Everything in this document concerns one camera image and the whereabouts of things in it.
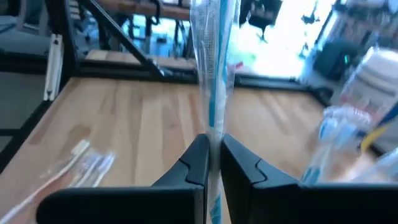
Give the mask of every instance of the black metal leg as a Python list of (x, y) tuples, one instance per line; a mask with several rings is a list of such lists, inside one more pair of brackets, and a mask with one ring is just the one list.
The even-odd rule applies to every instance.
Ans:
[(134, 40), (134, 15), (129, 17), (129, 37)]
[(193, 55), (193, 42), (192, 42), (192, 28), (189, 28), (188, 31), (188, 39), (185, 43), (184, 50), (182, 52), (182, 57), (184, 58), (191, 58)]
[(177, 45), (178, 44), (178, 28), (179, 28), (179, 21), (176, 20), (175, 21), (175, 29), (174, 29), (174, 44)]
[(106, 31), (104, 27), (102, 27), (99, 24), (98, 24), (98, 38), (99, 38), (99, 47), (101, 50), (111, 50), (111, 46), (109, 45)]
[(152, 36), (152, 19), (151, 17), (146, 17), (145, 24), (145, 53), (150, 53), (150, 37)]

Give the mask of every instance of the desk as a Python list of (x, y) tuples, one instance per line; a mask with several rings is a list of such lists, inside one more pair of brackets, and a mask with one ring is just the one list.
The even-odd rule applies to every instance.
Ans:
[[(136, 2), (132, 0), (98, 0), (98, 3), (109, 11), (123, 12), (126, 14), (140, 14), (144, 16), (156, 15), (156, 5), (149, 2)], [(160, 17), (189, 21), (189, 8), (181, 8), (171, 4), (164, 4), (160, 10)]]
[[(173, 57), (158, 57), (149, 55), (151, 59), (154, 59), (156, 63), (160, 66), (172, 67), (172, 68), (196, 68), (196, 61), (194, 58), (173, 58)], [(126, 62), (133, 64), (141, 64), (132, 54), (122, 53), (108, 50), (91, 50), (87, 58), (92, 60), (105, 60), (109, 62)], [(236, 73), (243, 73), (247, 75), (261, 75), (257, 73), (255, 69), (251, 67), (242, 66), (236, 70)]]
[[(107, 54), (104, 60), (116, 59)], [(130, 56), (118, 60), (133, 61)], [(151, 185), (203, 132), (198, 104), (194, 85), (72, 78), (0, 175), (0, 217), (82, 138), (101, 152), (116, 153), (101, 186)], [(306, 93), (237, 88), (228, 132), (300, 178), (313, 153), (306, 138), (322, 110)], [(368, 166), (373, 158), (366, 154), (362, 161)], [(223, 200), (223, 223), (230, 223)]]

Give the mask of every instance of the butcher block countertop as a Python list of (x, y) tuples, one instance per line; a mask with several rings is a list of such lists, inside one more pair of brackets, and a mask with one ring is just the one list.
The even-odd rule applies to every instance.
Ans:
[[(322, 111), (306, 93), (236, 88), (228, 132), (300, 178), (313, 153), (307, 138)], [(202, 132), (195, 85), (72, 78), (0, 175), (0, 217), (81, 139), (116, 155), (100, 186), (148, 186)], [(367, 154), (363, 161), (370, 166), (373, 157)], [(223, 210), (223, 223), (230, 223), (225, 198)]]

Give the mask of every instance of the clear plastic wrapper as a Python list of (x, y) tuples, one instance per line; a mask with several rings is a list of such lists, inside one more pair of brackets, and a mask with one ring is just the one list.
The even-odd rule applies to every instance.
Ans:
[(350, 106), (332, 106), (324, 111), (315, 152), (302, 182), (337, 181), (361, 155), (358, 131), (368, 129), (370, 115)]
[(41, 175), (41, 184), (33, 185), (30, 195), (10, 209), (0, 219), (0, 224), (35, 223), (37, 206), (51, 193), (67, 187), (96, 187), (112, 165), (114, 154), (102, 155), (88, 148), (89, 142), (82, 140), (66, 159)]
[(398, 182), (398, 148), (383, 155), (376, 164), (363, 172), (354, 183), (390, 183)]
[(234, 70), (230, 54), (237, 43), (240, 0), (192, 0), (190, 22), (201, 95), (202, 122), (210, 140), (208, 208), (221, 223), (220, 143), (226, 128)]

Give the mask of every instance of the gray carpet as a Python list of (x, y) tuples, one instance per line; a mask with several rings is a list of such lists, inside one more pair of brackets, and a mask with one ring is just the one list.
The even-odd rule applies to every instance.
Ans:
[[(44, 75), (0, 72), (0, 128), (20, 128), (43, 99)], [(0, 150), (11, 138), (0, 137)]]
[(0, 49), (25, 54), (44, 54), (49, 49), (49, 37), (19, 32), (11, 29), (0, 35)]

